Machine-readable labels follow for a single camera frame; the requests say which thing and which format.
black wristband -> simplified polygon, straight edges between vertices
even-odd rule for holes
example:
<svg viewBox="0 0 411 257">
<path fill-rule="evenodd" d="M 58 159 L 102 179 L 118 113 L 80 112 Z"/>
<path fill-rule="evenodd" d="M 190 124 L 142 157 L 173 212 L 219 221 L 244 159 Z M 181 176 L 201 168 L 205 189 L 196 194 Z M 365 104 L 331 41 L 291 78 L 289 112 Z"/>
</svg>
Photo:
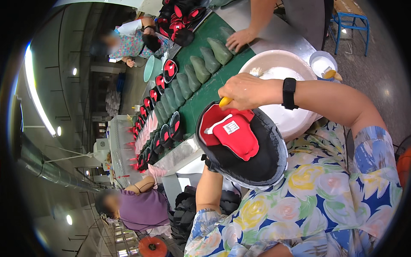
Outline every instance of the black wristband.
<svg viewBox="0 0 411 257">
<path fill-rule="evenodd" d="M 283 104 L 286 109 L 298 109 L 294 104 L 294 92 L 296 91 L 296 79 L 285 78 L 283 83 Z"/>
<path fill-rule="evenodd" d="M 212 168 L 212 163 L 211 163 L 211 161 L 207 158 L 207 155 L 206 155 L 206 154 L 203 154 L 203 155 L 201 156 L 201 160 L 205 162 L 205 164 L 206 164 L 206 166 L 208 167 L 208 170 L 209 170 L 209 171 L 218 173 L 218 171 L 216 171 L 215 169 Z"/>
</svg>

white bag pile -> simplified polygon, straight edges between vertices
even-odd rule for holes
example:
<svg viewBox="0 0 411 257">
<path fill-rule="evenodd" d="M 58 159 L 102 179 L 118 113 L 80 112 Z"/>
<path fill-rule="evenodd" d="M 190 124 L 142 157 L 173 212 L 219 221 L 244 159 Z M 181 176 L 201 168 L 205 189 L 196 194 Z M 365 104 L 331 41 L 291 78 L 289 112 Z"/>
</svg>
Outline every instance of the white bag pile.
<svg viewBox="0 0 411 257">
<path fill-rule="evenodd" d="M 106 111 L 110 116 L 116 116 L 120 109 L 120 92 L 110 91 L 106 95 Z"/>
</svg>

yellow brush handle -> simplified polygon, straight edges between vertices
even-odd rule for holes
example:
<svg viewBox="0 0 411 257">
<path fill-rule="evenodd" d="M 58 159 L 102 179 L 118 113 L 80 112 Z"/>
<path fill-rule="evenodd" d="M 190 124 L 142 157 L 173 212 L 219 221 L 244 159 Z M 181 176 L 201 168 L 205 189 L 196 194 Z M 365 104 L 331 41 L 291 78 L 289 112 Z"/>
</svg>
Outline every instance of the yellow brush handle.
<svg viewBox="0 0 411 257">
<path fill-rule="evenodd" d="M 229 98 L 229 97 L 223 97 L 223 99 L 221 99 L 221 101 L 220 101 L 220 103 L 218 104 L 218 106 L 220 106 L 220 108 L 221 107 L 223 107 L 223 106 L 226 106 L 226 105 L 228 105 L 231 101 L 232 101 L 233 99 L 232 98 Z"/>
</svg>

hand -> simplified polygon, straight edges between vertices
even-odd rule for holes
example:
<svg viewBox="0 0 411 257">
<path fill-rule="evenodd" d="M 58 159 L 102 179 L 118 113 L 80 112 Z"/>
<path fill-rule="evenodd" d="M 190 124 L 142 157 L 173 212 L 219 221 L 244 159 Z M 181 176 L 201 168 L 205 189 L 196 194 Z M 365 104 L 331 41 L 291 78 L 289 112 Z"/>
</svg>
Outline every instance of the hand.
<svg viewBox="0 0 411 257">
<path fill-rule="evenodd" d="M 229 50 L 236 48 L 236 52 L 240 50 L 242 46 L 245 44 L 250 43 L 253 41 L 257 35 L 253 32 L 251 32 L 251 29 L 246 28 L 244 30 L 240 30 L 232 34 L 228 39 L 227 39 L 227 44 L 226 46 L 229 48 Z"/>
<path fill-rule="evenodd" d="M 259 79 L 248 73 L 240 73 L 229 80 L 218 90 L 220 97 L 229 97 L 233 100 L 222 107 L 223 111 L 234 108 L 237 110 L 254 109 L 267 104 L 281 104 L 281 79 Z"/>
<path fill-rule="evenodd" d="M 128 59 L 126 60 L 126 63 L 127 63 L 127 65 L 128 65 L 130 68 L 134 67 L 134 61 L 131 60 L 131 58 L 128 58 Z"/>
</svg>

orange object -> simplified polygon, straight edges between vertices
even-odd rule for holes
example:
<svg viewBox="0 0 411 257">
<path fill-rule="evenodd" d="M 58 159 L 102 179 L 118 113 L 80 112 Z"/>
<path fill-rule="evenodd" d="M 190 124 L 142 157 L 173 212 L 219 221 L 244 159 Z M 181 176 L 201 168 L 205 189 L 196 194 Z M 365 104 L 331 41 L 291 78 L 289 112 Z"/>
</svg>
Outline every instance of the orange object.
<svg viewBox="0 0 411 257">
<path fill-rule="evenodd" d="M 411 169 L 411 147 L 399 156 L 397 162 L 397 172 L 399 177 L 399 183 L 402 187 L 405 187 L 405 184 L 408 180 L 408 175 Z"/>
<path fill-rule="evenodd" d="M 169 250 L 157 237 L 144 237 L 139 241 L 139 252 L 143 257 L 165 257 Z"/>
</svg>

